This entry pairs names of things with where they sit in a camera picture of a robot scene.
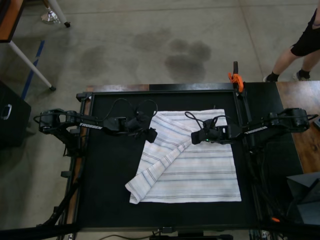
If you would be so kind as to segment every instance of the cabinet handle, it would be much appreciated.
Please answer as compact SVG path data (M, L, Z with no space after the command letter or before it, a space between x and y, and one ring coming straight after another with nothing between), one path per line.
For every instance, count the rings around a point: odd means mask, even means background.
M3 116L4 111L5 111L6 108L9 108L8 113L7 113L6 116ZM2 109L0 119L7 120L10 117L11 110L12 110L12 105L11 104L5 105L4 108Z

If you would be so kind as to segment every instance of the concrete floor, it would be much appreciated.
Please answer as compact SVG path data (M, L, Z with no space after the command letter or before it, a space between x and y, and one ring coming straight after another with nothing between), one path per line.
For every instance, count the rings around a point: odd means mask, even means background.
M56 92L34 76L26 101L34 114L76 110L88 85L223 83L233 61L246 82L261 82L276 58L294 44L317 0L59 0L71 28L40 21L41 3L29 3L13 41L31 59L45 41L38 69ZM280 78L291 81L296 61ZM0 44L0 76L17 94L29 68ZM320 68L311 73L320 78ZM37 133L22 147L0 152L0 228L43 223L65 194L69 169L64 146ZM247 239L248 233L234 233ZM80 233L98 239L105 233Z

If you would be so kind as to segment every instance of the black tabletop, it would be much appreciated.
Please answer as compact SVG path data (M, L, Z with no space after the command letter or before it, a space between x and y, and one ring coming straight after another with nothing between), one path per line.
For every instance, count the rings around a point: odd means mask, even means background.
M232 85L214 86L221 91L211 91L212 86L205 87L206 90L186 91L190 88L197 89L197 86L151 85L149 92L97 93L93 96L91 114L97 117L105 116L118 98L126 98L133 105L152 99L158 104L159 111L196 111L215 107L225 109L226 115L238 120L235 95L230 90ZM248 83L246 89L253 120L283 109L275 84ZM145 105L145 112L151 113L152 110L152 105ZM112 110L111 116L126 116L128 112L130 108L123 102ZM214 226L213 229L219 229L219 226L250 228L257 225L251 180L241 142L232 145L241 202L129 203L130 193L125 184L136 174L144 142L143 137L111 137L99 130L90 130L76 218L79 227L156 230L160 227L204 229ZM286 188L283 174L301 173L301 166L290 134L281 137L275 145L285 151L285 156L279 154L280 150L271 143L267 160L270 159L270 163L282 161L284 164L278 164L275 174L273 170L270 174L275 178L278 176L281 181L276 184ZM286 161L290 161L291 170L286 169L285 173L278 171L286 168Z

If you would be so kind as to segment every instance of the wooden table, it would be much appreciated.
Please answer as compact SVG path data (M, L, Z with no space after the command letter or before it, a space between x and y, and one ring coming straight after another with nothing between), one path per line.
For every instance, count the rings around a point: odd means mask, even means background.
M25 3L27 0L11 0L10 5L6 11L6 14L0 24L0 43L7 43L15 51L16 54L38 75L38 77L49 87L51 91L55 91L56 88L42 75L42 73L33 65L33 63L27 58L27 56L14 44L12 41L16 27L19 23L21 14L23 12ZM56 0L49 0L50 5L55 10L58 18L68 28L70 22L67 22L60 6Z
M276 85L284 108L302 108L308 114L320 113L320 81L278 82ZM292 136L303 172L319 172L320 131L312 123L309 130Z

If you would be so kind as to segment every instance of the black cabinet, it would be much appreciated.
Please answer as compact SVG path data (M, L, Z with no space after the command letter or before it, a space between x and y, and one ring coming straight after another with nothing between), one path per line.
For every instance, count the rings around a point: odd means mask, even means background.
M21 145L31 107L0 81L0 149Z

